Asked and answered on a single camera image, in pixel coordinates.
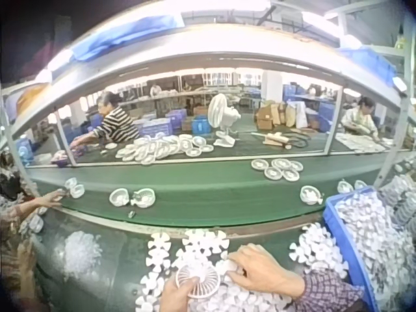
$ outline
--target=black hair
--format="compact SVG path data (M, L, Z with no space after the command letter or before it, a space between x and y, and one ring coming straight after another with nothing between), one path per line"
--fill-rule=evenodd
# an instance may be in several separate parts
M97 98L97 104L99 102L104 103L104 105L111 104L113 107L118 107L118 104L122 102L123 99L118 95L114 94L110 91L104 91L101 95Z
M376 106L376 102L374 102L371 98L367 96L363 96L361 99L359 99L358 105L360 107L366 106L369 109L371 109Z

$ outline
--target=hand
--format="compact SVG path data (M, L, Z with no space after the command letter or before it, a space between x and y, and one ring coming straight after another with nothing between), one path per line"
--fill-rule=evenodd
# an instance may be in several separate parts
M228 272L228 276L249 291L276 293L292 298L298 298L304 292L304 279L282 268L260 245L241 246L228 257L246 271L246 276L236 272Z
M188 294L198 284L199 278L190 278L180 288L176 287L175 274L164 284L160 312L187 312Z
M61 197L65 196L65 192L63 190L56 190L54 192L50 192L45 196L35 198L36 205L38 207L48 207L48 208L55 208L60 207L61 204L58 202Z
M19 244L18 263L20 274L30 274L33 271L34 264L36 263L36 256L31 240L27 239Z

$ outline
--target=striped shirt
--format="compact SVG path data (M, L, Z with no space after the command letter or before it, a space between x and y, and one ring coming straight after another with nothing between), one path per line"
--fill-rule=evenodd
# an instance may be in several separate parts
M98 138L108 136L113 142L125 142L138 138L138 130L123 109L117 107L104 117L101 125L94 129Z

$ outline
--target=person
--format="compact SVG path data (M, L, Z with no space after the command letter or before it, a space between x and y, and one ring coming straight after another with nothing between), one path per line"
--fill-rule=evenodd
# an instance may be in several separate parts
M361 300L364 290L343 282L330 270L316 270L305 276L284 269L262 246L248 244L229 254L244 274L228 272L234 283L249 291L290 296L299 312L368 312ZM187 294L198 279L193 278L177 288L174 279L166 282L160 312L186 312Z
M58 201L64 195L64 191L56 190L0 213L0 293L2 302L8 302L10 306L14 306L17 302L20 307L29 309L42 306L36 298L34 286L33 267L36 261L33 244L29 240L17 244L19 240L15 238L18 237L21 222L35 209L60 207L61 204Z
M97 99L98 112L104 116L102 124L93 131L76 137L70 144L70 148L76 148L107 136L117 143L138 138L138 129L133 125L132 119L118 106L121 101L119 95L109 91L103 92Z
M341 120L342 125L348 132L371 135L374 141L379 141L377 127L371 118L371 113L375 107L376 104L371 98L362 97L357 107L345 112Z

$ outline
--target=blue cloth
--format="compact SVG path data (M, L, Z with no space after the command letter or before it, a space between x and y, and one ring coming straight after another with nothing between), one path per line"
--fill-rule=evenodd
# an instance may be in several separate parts
M91 34L84 40L75 44L71 50L76 60L90 60L101 52L119 46L147 34L184 27L182 17L179 16L152 16L132 21L111 29Z

